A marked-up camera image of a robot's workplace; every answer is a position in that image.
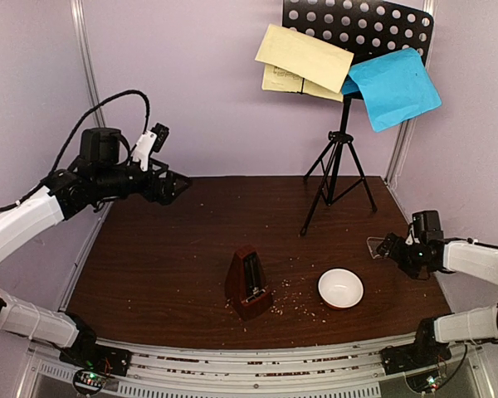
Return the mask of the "clear plastic metronome cover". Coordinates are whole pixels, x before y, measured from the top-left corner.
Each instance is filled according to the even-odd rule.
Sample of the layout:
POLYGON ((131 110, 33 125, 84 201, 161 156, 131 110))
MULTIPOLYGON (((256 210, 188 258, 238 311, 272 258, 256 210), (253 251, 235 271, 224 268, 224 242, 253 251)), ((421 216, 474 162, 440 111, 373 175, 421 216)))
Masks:
POLYGON ((375 251, 377 246, 382 242, 383 239, 384 238, 381 238, 381 237, 372 237, 371 236, 371 237, 368 237, 366 240, 369 254, 373 260, 379 260, 379 259, 386 258, 386 257, 382 257, 382 256, 378 255, 375 251))

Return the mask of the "red wooden metronome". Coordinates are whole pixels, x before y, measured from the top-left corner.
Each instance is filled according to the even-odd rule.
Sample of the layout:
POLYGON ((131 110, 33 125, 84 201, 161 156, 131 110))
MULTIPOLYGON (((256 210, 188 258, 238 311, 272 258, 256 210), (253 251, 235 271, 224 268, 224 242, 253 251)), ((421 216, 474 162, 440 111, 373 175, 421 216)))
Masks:
POLYGON ((242 321, 261 316, 273 305, 270 285, 252 245, 235 251, 224 283, 226 300, 242 321))

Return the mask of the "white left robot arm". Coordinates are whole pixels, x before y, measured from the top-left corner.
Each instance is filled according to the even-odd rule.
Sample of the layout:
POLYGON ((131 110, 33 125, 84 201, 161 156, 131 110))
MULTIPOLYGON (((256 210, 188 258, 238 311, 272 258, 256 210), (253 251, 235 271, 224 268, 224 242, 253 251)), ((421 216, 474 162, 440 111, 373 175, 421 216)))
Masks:
MULTIPOLYGON (((0 214, 0 263, 43 231, 92 206, 139 194, 166 206, 188 189, 188 177, 151 156, 163 147, 168 127, 156 124, 130 147, 119 129, 92 128, 81 135, 80 152, 70 166, 43 178, 25 201, 0 214)), ((85 368, 102 362, 94 332, 75 316, 41 308, 0 289, 0 330, 49 342, 85 368)))

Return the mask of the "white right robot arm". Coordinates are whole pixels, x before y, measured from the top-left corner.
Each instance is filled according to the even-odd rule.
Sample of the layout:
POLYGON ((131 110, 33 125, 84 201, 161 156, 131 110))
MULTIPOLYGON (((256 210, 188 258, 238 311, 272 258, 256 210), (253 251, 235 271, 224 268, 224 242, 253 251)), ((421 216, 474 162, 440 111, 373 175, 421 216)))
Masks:
POLYGON ((388 362, 402 355, 414 365, 448 359, 453 342, 498 343, 498 245, 445 236, 436 210, 413 213, 405 236, 388 233, 374 253, 392 260, 410 279, 454 276, 470 287, 455 313, 423 319, 412 343, 383 350, 388 362))

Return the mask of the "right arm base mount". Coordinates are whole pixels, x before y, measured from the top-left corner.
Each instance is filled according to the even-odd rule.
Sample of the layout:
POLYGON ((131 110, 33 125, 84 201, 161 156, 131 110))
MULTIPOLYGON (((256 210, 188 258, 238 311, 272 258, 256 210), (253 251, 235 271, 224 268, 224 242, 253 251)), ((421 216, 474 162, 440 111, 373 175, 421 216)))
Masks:
POLYGON ((414 342, 385 347, 380 356, 385 374, 392 375, 436 365, 440 360, 451 359, 452 353, 446 343, 427 346, 414 342))

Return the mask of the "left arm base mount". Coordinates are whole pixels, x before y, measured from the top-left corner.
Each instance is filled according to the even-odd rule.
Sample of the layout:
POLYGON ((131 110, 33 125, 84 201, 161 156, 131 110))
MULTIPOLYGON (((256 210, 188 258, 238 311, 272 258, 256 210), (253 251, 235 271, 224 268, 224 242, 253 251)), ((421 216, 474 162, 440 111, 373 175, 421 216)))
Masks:
POLYGON ((96 344, 89 354, 60 350, 59 360, 107 376, 126 376, 132 353, 129 350, 96 344))

